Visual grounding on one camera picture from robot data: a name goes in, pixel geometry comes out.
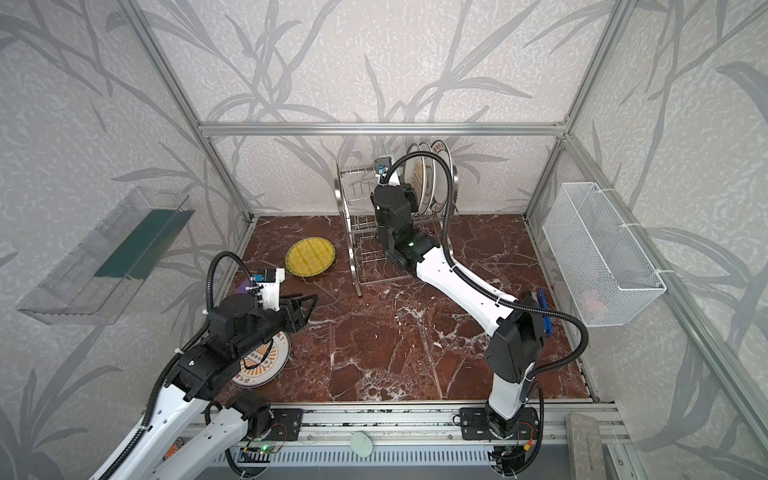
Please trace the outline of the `orange sunburst plate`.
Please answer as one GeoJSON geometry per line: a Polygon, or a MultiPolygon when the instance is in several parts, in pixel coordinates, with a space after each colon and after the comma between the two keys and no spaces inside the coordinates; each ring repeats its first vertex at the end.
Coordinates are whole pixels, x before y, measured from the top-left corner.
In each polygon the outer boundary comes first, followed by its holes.
{"type": "Polygon", "coordinates": [[[290,356],[288,335],[280,332],[270,342],[253,350],[240,361],[240,371],[232,382],[242,388],[256,388],[274,380],[284,369],[290,356]]]}
{"type": "Polygon", "coordinates": [[[407,162],[404,176],[405,181],[410,184],[414,190],[417,200],[417,215],[419,215],[418,210],[421,200],[421,174],[417,171],[417,169],[421,166],[421,157],[422,156],[416,156],[407,162]]]}

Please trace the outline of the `yellow ribbed plate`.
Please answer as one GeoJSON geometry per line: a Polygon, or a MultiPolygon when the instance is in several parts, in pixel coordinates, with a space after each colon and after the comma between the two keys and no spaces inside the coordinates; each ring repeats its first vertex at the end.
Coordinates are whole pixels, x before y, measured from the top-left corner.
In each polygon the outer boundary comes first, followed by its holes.
{"type": "Polygon", "coordinates": [[[335,258],[335,247],[329,240],[308,237],[289,248],[285,257],[285,268],[294,276],[309,278],[328,270],[335,258]]]}

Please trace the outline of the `white plate black quatrefoil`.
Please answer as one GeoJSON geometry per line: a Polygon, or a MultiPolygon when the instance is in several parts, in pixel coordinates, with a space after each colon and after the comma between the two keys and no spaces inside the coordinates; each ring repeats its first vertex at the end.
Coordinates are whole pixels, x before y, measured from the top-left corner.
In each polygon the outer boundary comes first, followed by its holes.
{"type": "Polygon", "coordinates": [[[426,215],[434,196],[434,160],[430,156],[421,157],[421,166],[417,169],[421,174],[421,200],[419,215],[426,215]]]}

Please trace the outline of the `white plate green text rim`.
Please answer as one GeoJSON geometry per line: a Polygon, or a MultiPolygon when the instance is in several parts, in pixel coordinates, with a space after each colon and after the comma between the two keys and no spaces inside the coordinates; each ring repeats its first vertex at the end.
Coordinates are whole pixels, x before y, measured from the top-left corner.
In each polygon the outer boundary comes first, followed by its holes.
{"type": "MultiPolygon", "coordinates": [[[[435,140],[431,145],[431,150],[434,154],[440,156],[445,163],[453,168],[453,160],[447,144],[443,140],[435,140]]],[[[444,210],[445,204],[448,198],[448,176],[443,170],[441,164],[434,161],[435,181],[433,188],[433,199],[430,204],[430,209],[435,214],[441,214],[444,210]]]]}

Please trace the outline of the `light green flower plate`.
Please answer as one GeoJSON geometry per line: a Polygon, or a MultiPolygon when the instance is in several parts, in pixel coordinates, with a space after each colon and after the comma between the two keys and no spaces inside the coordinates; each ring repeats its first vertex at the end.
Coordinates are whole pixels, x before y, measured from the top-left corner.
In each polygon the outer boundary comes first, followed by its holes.
{"type": "Polygon", "coordinates": [[[405,183],[403,175],[404,175],[404,167],[402,163],[399,161],[393,161],[391,167],[388,170],[388,173],[390,174],[389,180],[387,182],[388,185],[397,186],[397,185],[403,185],[405,183]]]}

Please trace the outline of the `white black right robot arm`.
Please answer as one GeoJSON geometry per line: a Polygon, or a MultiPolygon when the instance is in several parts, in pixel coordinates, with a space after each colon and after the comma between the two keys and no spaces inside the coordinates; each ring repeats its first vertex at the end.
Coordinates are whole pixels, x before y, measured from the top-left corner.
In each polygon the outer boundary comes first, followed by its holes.
{"type": "Polygon", "coordinates": [[[520,410],[536,376],[578,359],[588,346],[588,329],[570,314],[545,310],[530,297],[518,300],[492,287],[454,259],[449,245],[454,181],[452,168],[443,158],[432,152],[416,151],[396,161],[390,156],[377,159],[374,168],[378,183],[370,198],[377,224],[376,241],[391,263],[441,291],[469,313],[490,337],[486,361],[493,372],[493,382],[486,415],[494,435],[507,438],[519,422],[520,410]],[[440,239],[415,226],[415,191],[396,177],[402,165],[418,157],[438,162],[446,175],[447,200],[440,239]],[[547,316],[576,326],[580,339],[571,353],[536,366],[545,343],[543,319],[547,316]]]}

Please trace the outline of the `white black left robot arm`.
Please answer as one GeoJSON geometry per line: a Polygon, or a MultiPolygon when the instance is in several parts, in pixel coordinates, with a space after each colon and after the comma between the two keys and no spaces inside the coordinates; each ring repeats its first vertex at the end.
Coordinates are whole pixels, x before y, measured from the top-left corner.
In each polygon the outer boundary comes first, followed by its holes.
{"type": "Polygon", "coordinates": [[[248,268],[231,251],[218,253],[205,280],[205,321],[165,365],[155,381],[139,422],[96,470],[96,479],[189,479],[242,439],[261,439],[277,421],[270,401],[241,392],[219,406],[216,417],[171,458],[164,456],[201,412],[217,405],[223,388],[253,351],[276,335],[293,334],[308,323],[319,300],[315,294],[283,295],[282,269],[247,272],[247,290],[214,300],[219,263],[231,259],[248,268]]]}

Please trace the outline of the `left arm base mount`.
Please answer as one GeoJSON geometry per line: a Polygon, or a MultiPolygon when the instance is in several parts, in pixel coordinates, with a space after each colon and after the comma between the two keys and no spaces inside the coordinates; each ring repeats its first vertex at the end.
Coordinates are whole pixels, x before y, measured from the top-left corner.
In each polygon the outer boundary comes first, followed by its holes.
{"type": "Polygon", "coordinates": [[[262,409],[252,422],[249,436],[257,441],[297,441],[303,415],[300,408],[262,409]]]}

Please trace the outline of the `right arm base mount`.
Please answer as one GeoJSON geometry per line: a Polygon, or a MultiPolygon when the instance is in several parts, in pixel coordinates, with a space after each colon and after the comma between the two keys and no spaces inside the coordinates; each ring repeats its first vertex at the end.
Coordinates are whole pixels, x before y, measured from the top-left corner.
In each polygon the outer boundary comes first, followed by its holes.
{"type": "Polygon", "coordinates": [[[489,407],[464,407],[458,413],[463,440],[525,441],[539,438],[541,422],[533,407],[522,407],[511,419],[504,419],[489,407]]]}

